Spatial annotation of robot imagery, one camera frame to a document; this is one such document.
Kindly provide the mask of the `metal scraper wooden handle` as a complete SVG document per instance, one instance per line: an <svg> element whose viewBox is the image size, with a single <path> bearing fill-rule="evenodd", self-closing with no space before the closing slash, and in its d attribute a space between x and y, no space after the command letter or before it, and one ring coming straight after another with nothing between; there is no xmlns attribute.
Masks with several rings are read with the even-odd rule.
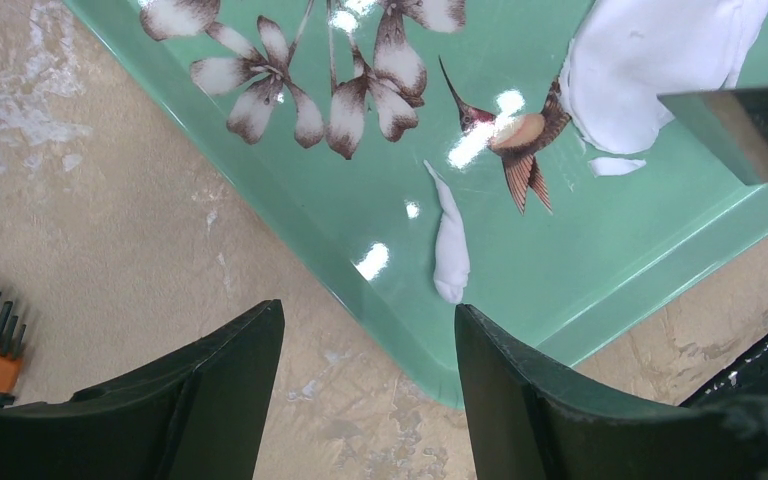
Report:
<svg viewBox="0 0 768 480"><path fill-rule="evenodd" d="M768 86L663 94L658 100L748 186L768 183Z"/></svg>

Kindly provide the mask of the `green floral tray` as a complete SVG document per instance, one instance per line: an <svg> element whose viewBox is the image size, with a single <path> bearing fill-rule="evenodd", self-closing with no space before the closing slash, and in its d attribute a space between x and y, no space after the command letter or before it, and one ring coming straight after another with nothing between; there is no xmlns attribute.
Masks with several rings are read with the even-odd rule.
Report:
<svg viewBox="0 0 768 480"><path fill-rule="evenodd" d="M464 299L567 365L768 235L768 186L678 122L597 178L568 126L512 200L488 128L542 107L587 1L73 1L72 12L430 396L462 403L454 309L432 282L450 187Z"/></svg>

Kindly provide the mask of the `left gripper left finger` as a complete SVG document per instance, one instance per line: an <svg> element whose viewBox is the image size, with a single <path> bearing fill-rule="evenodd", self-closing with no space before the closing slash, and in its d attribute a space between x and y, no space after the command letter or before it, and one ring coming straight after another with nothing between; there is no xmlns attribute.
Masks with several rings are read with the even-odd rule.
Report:
<svg viewBox="0 0 768 480"><path fill-rule="evenodd" d="M249 479L281 355L279 300L73 394L0 410L0 479Z"/></svg>

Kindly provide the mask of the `white dough ball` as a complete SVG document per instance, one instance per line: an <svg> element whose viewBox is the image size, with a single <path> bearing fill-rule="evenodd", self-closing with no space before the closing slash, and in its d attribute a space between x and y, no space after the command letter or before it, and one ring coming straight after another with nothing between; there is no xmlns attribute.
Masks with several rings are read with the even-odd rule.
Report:
<svg viewBox="0 0 768 480"><path fill-rule="evenodd" d="M767 14L768 1L596 1L570 40L561 105L595 148L647 150L674 118L660 95L735 86Z"/></svg>

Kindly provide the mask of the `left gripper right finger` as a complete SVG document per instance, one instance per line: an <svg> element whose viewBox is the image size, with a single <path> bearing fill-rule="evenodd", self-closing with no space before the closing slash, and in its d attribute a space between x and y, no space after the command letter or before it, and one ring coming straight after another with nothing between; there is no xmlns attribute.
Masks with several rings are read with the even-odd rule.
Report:
<svg viewBox="0 0 768 480"><path fill-rule="evenodd" d="M582 375L476 307L455 343L481 479L768 479L768 396L690 408Z"/></svg>

